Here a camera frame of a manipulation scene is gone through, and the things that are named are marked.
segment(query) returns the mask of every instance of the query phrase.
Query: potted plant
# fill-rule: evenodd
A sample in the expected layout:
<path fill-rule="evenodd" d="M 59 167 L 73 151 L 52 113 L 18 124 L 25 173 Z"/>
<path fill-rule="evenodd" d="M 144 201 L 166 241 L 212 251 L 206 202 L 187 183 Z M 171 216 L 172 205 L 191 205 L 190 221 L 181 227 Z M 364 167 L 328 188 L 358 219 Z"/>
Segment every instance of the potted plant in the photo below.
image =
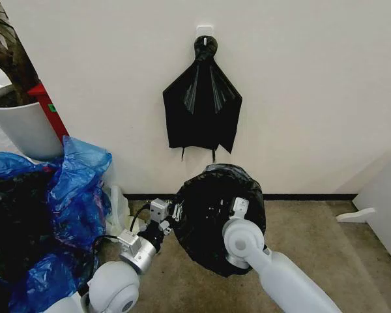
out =
<path fill-rule="evenodd" d="M 0 88 L 0 127 L 27 157 L 49 160 L 62 146 L 44 111 L 28 91 L 40 82 L 0 3 L 0 69 L 11 85 Z"/>

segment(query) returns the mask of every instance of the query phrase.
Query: plastic bag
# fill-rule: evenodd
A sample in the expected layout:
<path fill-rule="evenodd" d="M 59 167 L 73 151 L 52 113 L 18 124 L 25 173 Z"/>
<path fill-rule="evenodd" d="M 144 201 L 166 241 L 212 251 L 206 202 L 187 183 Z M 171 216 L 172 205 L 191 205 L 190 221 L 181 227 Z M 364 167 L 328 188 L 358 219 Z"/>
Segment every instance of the plastic bag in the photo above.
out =
<path fill-rule="evenodd" d="M 217 41 L 194 42 L 195 60 L 163 92 L 170 148 L 211 149 L 213 162 L 220 144 L 229 153 L 235 141 L 242 97 L 214 60 Z"/>
<path fill-rule="evenodd" d="M 64 248 L 47 254 L 14 288 L 9 302 L 10 311 L 43 312 L 63 297 L 75 293 L 84 284 L 90 266 L 90 255 L 80 250 Z"/>
<path fill-rule="evenodd" d="M 236 197 L 249 201 L 245 219 L 265 232 L 265 208 L 259 183 L 242 168 L 231 164 L 213 164 L 203 173 L 186 181 L 177 192 L 175 203 L 182 203 L 182 216 L 174 234 L 193 261 L 216 274 L 246 274 L 226 260 L 223 226 L 233 215 Z"/>
<path fill-rule="evenodd" d="M 100 179 L 111 164 L 111 154 L 68 136 L 63 145 L 64 160 L 48 193 L 54 234 L 67 245 L 90 250 L 94 238 L 106 232 L 104 216 L 110 203 Z"/>
<path fill-rule="evenodd" d="M 0 277 L 17 282 L 50 249 L 51 215 L 46 207 L 52 172 L 0 179 Z"/>
<path fill-rule="evenodd" d="M 57 158 L 54 162 L 33 164 L 20 155 L 0 152 L 0 178 L 10 178 L 33 171 L 54 172 L 59 167 L 59 163 L 60 160 Z"/>

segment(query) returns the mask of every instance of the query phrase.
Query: white plant pot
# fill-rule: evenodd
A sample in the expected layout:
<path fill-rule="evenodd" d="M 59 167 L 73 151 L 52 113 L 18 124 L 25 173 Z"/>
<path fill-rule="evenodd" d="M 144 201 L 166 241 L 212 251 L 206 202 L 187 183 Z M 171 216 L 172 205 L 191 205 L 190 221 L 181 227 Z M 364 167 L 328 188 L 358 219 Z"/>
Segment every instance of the white plant pot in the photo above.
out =
<path fill-rule="evenodd" d="M 0 97 L 12 85 L 0 88 Z M 39 161 L 63 154 L 63 147 L 39 102 L 13 108 L 0 108 L 0 127 L 25 156 Z"/>

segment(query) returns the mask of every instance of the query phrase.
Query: black cable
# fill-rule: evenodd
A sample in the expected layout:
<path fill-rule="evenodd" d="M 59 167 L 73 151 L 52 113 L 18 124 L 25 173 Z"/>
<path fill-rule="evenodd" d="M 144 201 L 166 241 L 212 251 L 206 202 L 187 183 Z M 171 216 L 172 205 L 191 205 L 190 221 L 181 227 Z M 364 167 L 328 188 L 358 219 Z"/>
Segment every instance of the black cable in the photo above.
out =
<path fill-rule="evenodd" d="M 89 275 L 89 280 L 92 279 L 94 275 L 94 257 L 96 256 L 96 249 L 97 249 L 97 244 L 98 242 L 103 239 L 103 238 L 112 238 L 112 239 L 117 239 L 117 236 L 112 236 L 112 235 L 101 235 L 97 236 L 94 238 L 93 241 L 93 247 L 92 247 L 92 259 L 91 259 L 91 270 L 90 270 L 90 275 Z"/>
<path fill-rule="evenodd" d="M 141 208 L 136 212 L 135 216 L 133 217 L 133 221 L 132 221 L 132 223 L 131 223 L 131 225 L 130 225 L 130 229 L 129 229 L 130 231 L 133 230 L 133 226 L 134 226 L 135 221 L 136 221 L 136 219 L 138 218 L 138 215 L 140 214 L 140 212 L 142 212 L 143 210 L 149 210 L 150 207 L 151 207 L 151 205 L 150 205 L 149 203 L 146 203 L 146 204 L 143 205 L 143 207 L 141 207 Z"/>

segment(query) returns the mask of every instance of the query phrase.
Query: gray carpet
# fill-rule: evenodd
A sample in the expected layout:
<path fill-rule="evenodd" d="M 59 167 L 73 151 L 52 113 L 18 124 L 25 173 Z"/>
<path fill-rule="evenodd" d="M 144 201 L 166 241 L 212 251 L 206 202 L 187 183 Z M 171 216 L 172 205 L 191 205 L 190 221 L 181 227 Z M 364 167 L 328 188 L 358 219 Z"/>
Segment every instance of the gray carpet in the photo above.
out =
<path fill-rule="evenodd" d="M 342 312 L 391 312 L 391 260 L 367 225 L 336 222 L 336 214 L 350 211 L 353 206 L 346 201 L 268 201 L 265 241 L 312 277 Z M 116 260 L 117 248 L 106 245 L 102 254 Z M 172 233 L 141 277 L 139 301 L 131 312 L 281 310 L 263 293 L 253 271 L 222 278 L 194 263 Z"/>

